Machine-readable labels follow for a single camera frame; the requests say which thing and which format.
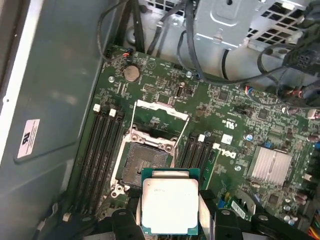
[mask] cable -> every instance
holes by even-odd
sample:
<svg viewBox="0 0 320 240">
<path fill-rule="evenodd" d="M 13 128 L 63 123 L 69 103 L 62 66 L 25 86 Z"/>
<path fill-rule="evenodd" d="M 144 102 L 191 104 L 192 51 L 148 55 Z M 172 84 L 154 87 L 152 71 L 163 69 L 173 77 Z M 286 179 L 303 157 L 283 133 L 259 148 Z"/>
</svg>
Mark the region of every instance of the cable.
<svg viewBox="0 0 320 240">
<path fill-rule="evenodd" d="M 145 53 L 144 29 L 141 22 L 141 14 L 138 0 L 131 0 L 135 48 L 138 52 Z"/>
<path fill-rule="evenodd" d="M 275 90 L 275 94 L 277 96 L 277 99 L 280 103 L 288 106 L 288 107 L 291 107 L 291 108 L 297 108 L 297 109 L 304 109 L 304 110 L 309 110 L 309 109 L 320 109 L 320 106 L 308 106 L 308 105 L 304 105 L 304 106 L 301 106 L 301 105 L 296 105 L 295 103 L 292 103 L 292 102 L 289 102 L 290 99 L 292 99 L 294 96 L 291 96 L 287 101 L 283 100 L 280 96 L 280 87 L 281 87 L 281 83 L 282 83 L 282 80 L 283 80 L 283 77 L 285 75 L 285 73 L 287 72 L 284 71 L 282 73 L 282 75 L 280 76 L 279 78 L 279 81 L 277 82 L 277 85 L 276 85 L 276 90 Z"/>
<path fill-rule="evenodd" d="M 320 240 L 320 236 L 316 233 L 316 231 L 312 228 L 312 226 L 309 228 L 312 232 L 312 234 L 316 237 L 316 239 Z"/>
<path fill-rule="evenodd" d="M 309 85 L 305 86 L 298 94 L 301 99 L 304 98 L 304 94 L 308 91 L 317 91 L 320 90 L 320 79 L 317 81 L 314 81 L 313 83 L 310 83 Z"/>
<path fill-rule="evenodd" d="M 185 3 L 185 0 L 180 2 L 178 5 L 174 6 L 173 8 L 171 8 L 169 11 L 166 12 L 166 14 L 160 19 L 159 22 L 162 22 L 164 23 L 167 18 L 169 18 L 171 15 L 181 11 L 182 9 L 184 9 L 186 3 Z M 155 30 L 155 34 L 154 34 L 154 37 L 153 37 L 153 40 L 152 42 L 150 43 L 150 46 L 146 52 L 146 54 L 148 55 L 152 55 L 152 53 L 154 52 L 155 48 L 156 48 L 156 45 L 159 41 L 159 38 L 160 38 L 160 35 L 162 33 L 162 30 L 163 30 L 163 27 L 162 26 L 157 26 L 156 27 L 156 30 Z"/>
<path fill-rule="evenodd" d="M 263 73 L 258 76 L 253 76 L 245 79 L 239 79 L 234 81 L 229 80 L 221 80 L 221 81 L 214 81 L 213 79 L 206 79 L 204 72 L 200 66 L 196 49 L 195 49 L 195 42 L 194 42 L 194 5 L 192 0 L 188 0 L 185 5 L 185 16 L 186 16 L 186 39 L 187 39 L 187 45 L 189 50 L 189 55 L 192 60 L 192 63 L 195 66 L 196 71 L 198 72 L 200 78 L 208 84 L 211 85 L 217 85 L 217 86 L 226 86 L 226 85 L 237 85 L 237 84 L 244 84 L 248 82 L 254 82 L 261 80 L 265 77 L 268 77 L 272 74 L 281 72 L 285 67 L 278 67 L 274 70 L 271 70 L 269 72 Z"/>
<path fill-rule="evenodd" d="M 184 64 L 184 62 L 182 61 L 182 58 L 181 58 L 181 53 L 180 53 L 180 49 L 181 49 L 181 45 L 182 43 L 184 42 L 184 35 L 186 34 L 186 31 L 184 30 L 181 35 L 180 35 L 180 38 L 179 38 L 179 42 L 178 42 L 178 46 L 176 48 L 176 57 L 178 58 L 178 61 L 180 63 L 180 65 L 186 69 L 187 71 L 191 72 L 191 73 L 194 73 L 196 74 L 196 72 L 189 68 L 187 65 Z"/>
<path fill-rule="evenodd" d="M 250 87 L 250 86 L 245 86 L 245 94 L 247 95 L 247 97 L 253 101 L 254 103 L 256 104 L 259 104 L 259 105 L 262 105 L 262 106 L 265 106 L 265 107 L 277 107 L 277 106 L 281 106 L 282 103 L 263 103 L 261 101 L 257 101 L 255 100 L 252 96 L 251 96 L 251 93 L 252 91 L 254 90 L 253 87 Z"/>
<path fill-rule="evenodd" d="M 229 53 L 229 50 L 225 49 L 224 53 L 222 55 L 222 59 L 221 59 L 222 76 L 224 79 L 227 79 L 227 80 L 229 80 L 228 75 L 227 75 L 227 71 L 226 71 L 226 59 L 227 59 L 228 53 Z"/>
<path fill-rule="evenodd" d="M 118 59 L 122 58 L 122 55 L 117 56 L 115 58 L 108 58 L 105 56 L 104 51 L 102 49 L 102 45 L 101 45 L 101 27 L 102 27 L 102 23 L 105 19 L 105 17 L 112 12 L 114 9 L 120 7 L 121 5 L 125 4 L 126 2 L 128 2 L 129 0 L 122 0 L 121 2 L 117 3 L 116 5 L 110 7 L 108 10 L 104 11 L 103 13 L 101 13 L 99 20 L 98 20 L 98 24 L 97 24 L 97 33 L 96 33 L 96 41 L 97 41 L 97 45 L 98 45 L 98 49 L 99 49 L 99 53 L 101 55 L 101 57 L 107 61 L 107 62 L 115 62 Z"/>
<path fill-rule="evenodd" d="M 262 63 L 262 56 L 263 54 L 265 54 L 268 50 L 270 49 L 275 49 L 275 48 L 287 48 L 287 49 L 293 49 L 295 47 L 295 45 L 293 44 L 275 44 L 275 45 L 271 45 L 271 46 L 268 46 L 266 47 L 262 52 L 260 52 L 258 58 L 257 58 L 257 66 L 258 66 L 258 69 L 259 71 L 263 74 L 263 73 L 267 73 L 267 70 L 266 68 L 264 67 L 263 63 Z M 281 75 L 281 77 L 279 78 L 279 80 L 277 80 L 275 77 L 269 75 L 268 78 L 271 79 L 275 84 L 276 84 L 276 97 L 277 97 L 277 100 L 282 104 L 282 105 L 286 105 L 288 107 L 291 107 L 291 108 L 298 108 L 298 109 L 316 109 L 318 107 L 316 106 L 301 106 L 301 105 L 297 105 L 295 103 L 292 103 L 290 102 L 290 98 L 288 100 L 283 100 L 282 97 L 280 96 L 280 87 L 281 87 L 281 80 L 283 79 L 285 73 L 287 71 L 284 71 Z"/>
<path fill-rule="evenodd" d="M 266 70 L 265 66 L 263 65 L 262 63 L 262 56 L 263 54 L 266 54 L 266 52 L 268 50 L 271 50 L 271 49 L 275 49 L 275 48 L 286 48 L 286 49 L 293 49 L 295 47 L 295 45 L 292 45 L 292 44 L 275 44 L 275 45 L 271 45 L 271 46 L 268 46 L 266 47 L 262 52 L 260 52 L 259 56 L 258 56 L 258 59 L 257 59 L 257 66 L 258 66 L 258 69 L 259 71 L 264 74 L 264 73 L 267 73 L 268 71 Z M 274 83 L 277 83 L 278 80 L 274 77 L 274 76 L 268 76 L 268 78 L 270 80 L 272 80 Z"/>
</svg>

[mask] aluminum heatsink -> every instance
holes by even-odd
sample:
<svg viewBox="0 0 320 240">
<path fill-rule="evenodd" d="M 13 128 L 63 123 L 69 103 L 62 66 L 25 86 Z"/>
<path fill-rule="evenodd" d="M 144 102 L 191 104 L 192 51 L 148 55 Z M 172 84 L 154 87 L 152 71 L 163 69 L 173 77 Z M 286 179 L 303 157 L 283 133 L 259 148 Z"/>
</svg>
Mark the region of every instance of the aluminum heatsink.
<svg viewBox="0 0 320 240">
<path fill-rule="evenodd" d="M 282 186 L 289 170 L 292 156 L 258 146 L 248 171 L 248 176 L 261 182 Z"/>
</svg>

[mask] sticker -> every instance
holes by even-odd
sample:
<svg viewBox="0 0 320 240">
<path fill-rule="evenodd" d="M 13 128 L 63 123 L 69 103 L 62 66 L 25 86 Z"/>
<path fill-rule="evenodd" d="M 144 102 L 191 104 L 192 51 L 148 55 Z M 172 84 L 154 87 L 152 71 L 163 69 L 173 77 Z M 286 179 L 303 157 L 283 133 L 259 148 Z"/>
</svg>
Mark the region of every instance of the sticker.
<svg viewBox="0 0 320 240">
<path fill-rule="evenodd" d="M 24 132 L 18 152 L 18 159 L 28 156 L 34 148 L 36 135 L 39 127 L 40 119 L 28 120 L 25 123 Z"/>
<path fill-rule="evenodd" d="M 223 134 L 221 143 L 230 145 L 233 138 L 234 138 L 233 136 L 230 136 L 228 134 Z"/>
<path fill-rule="evenodd" d="M 246 213 L 236 204 L 235 201 L 232 201 L 231 207 L 235 210 L 242 219 L 246 218 Z"/>
</svg>

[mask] integrated circuit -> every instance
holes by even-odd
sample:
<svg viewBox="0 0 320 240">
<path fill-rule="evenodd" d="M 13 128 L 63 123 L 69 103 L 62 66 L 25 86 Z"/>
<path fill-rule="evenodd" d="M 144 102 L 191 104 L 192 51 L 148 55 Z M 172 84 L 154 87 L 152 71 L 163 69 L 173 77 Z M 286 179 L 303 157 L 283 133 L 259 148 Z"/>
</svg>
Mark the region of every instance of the integrated circuit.
<svg viewBox="0 0 320 240">
<path fill-rule="evenodd" d="M 260 109 L 258 114 L 258 119 L 266 120 L 268 117 L 269 111 L 265 109 Z"/>
<path fill-rule="evenodd" d="M 271 194 L 268 203 L 271 205 L 277 205 L 279 197 L 277 195 Z"/>
<path fill-rule="evenodd" d="M 226 102 L 228 100 L 228 96 L 229 96 L 229 93 L 227 91 L 221 90 L 219 92 L 218 99 L 221 100 L 221 101 Z"/>
<path fill-rule="evenodd" d="M 141 187 L 141 172 L 143 168 L 164 168 L 169 153 L 145 146 L 130 143 L 125 167 L 122 171 L 122 181 L 133 187 Z"/>
</svg>

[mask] green circuit board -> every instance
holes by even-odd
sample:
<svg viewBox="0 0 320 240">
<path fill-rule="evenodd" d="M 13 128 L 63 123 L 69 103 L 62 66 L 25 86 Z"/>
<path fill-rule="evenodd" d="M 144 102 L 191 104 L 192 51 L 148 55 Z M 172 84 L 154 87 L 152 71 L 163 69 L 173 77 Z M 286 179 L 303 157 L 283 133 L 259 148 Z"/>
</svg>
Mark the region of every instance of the green circuit board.
<svg viewBox="0 0 320 240">
<path fill-rule="evenodd" d="M 125 51 L 123 47 L 113 46 L 111 54 L 115 57 Z M 306 137 L 313 130 L 318 130 L 318 124 L 306 118 L 306 111 L 288 115 L 283 113 L 281 106 L 258 105 L 245 95 L 243 87 L 220 87 L 202 82 L 195 76 L 189 78 L 179 66 L 140 52 L 133 53 L 131 63 L 139 68 L 140 77 L 135 82 L 128 82 L 123 74 L 128 64 L 126 61 L 122 58 L 104 63 L 91 109 L 94 104 L 121 109 L 125 113 L 123 129 L 126 131 L 130 127 L 135 101 L 172 106 L 176 111 L 190 116 L 178 145 L 179 153 L 183 151 L 190 132 L 214 138 L 214 155 L 205 165 L 203 189 L 212 190 L 217 198 L 226 193 L 232 196 L 238 189 L 244 190 L 254 195 L 268 212 L 278 217 L 286 204 L 285 199 L 290 199 L 293 212 L 297 210 L 298 204 L 292 199 L 297 189 L 304 188 L 302 176 L 314 149 Z M 110 82 L 109 77 L 114 77 L 115 81 Z M 176 97 L 181 83 L 183 92 Z M 274 96 L 257 90 L 253 92 L 253 97 L 261 98 L 265 103 L 275 102 Z M 183 120 L 175 119 L 161 110 L 139 108 L 135 116 L 135 123 L 158 130 L 163 136 L 178 136 L 184 125 Z M 71 179 L 74 185 L 81 171 L 81 160 L 86 152 L 93 121 L 94 112 L 90 111 L 77 155 L 78 164 L 74 167 Z M 257 188 L 248 181 L 248 171 L 257 146 L 277 149 L 292 157 L 286 174 L 286 189 L 263 181 L 259 182 Z M 277 196 L 275 203 L 269 201 L 271 195 Z M 124 196 L 120 196 L 119 201 L 123 204 L 120 203 L 118 207 L 126 204 Z"/>
</svg>

